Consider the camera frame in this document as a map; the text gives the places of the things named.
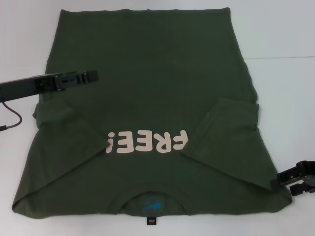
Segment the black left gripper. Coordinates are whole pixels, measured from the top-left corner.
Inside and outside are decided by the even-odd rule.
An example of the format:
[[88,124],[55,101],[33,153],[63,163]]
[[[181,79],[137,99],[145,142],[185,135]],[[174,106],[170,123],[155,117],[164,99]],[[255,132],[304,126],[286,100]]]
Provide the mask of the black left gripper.
[[7,102],[52,91],[81,86],[98,81],[98,72],[66,72],[45,74],[0,84],[0,101]]

